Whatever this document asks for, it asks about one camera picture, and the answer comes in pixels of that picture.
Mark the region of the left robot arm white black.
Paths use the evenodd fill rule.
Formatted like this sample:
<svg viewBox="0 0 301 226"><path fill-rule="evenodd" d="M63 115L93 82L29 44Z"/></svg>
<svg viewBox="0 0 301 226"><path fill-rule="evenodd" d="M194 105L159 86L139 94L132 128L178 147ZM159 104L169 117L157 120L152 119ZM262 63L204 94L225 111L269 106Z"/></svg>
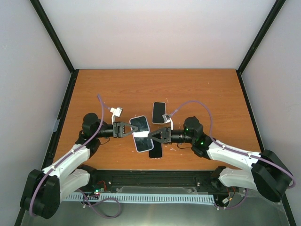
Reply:
<svg viewBox="0 0 301 226"><path fill-rule="evenodd" d="M63 157L42 170L32 170L26 180L20 207L33 216L51 218L60 203L81 187L94 189L98 178L94 168L83 165L98 150L100 138L123 138L138 131L138 127L125 123L107 124L95 113L83 118L78 140Z"/></svg>

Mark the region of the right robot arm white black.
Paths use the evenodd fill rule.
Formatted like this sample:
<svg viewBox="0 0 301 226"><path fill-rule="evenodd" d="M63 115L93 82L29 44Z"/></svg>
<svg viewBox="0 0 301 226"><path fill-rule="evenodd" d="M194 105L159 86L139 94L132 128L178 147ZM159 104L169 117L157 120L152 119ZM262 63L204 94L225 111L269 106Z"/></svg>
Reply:
<svg viewBox="0 0 301 226"><path fill-rule="evenodd" d="M226 187L255 190L272 202L280 202L286 190L295 186L292 173L275 153L251 152L226 145L205 134L196 117L187 118L182 130L164 127L149 133L148 138L162 144L188 143L198 157L234 166L235 169L218 167L214 171L213 176Z"/></svg>

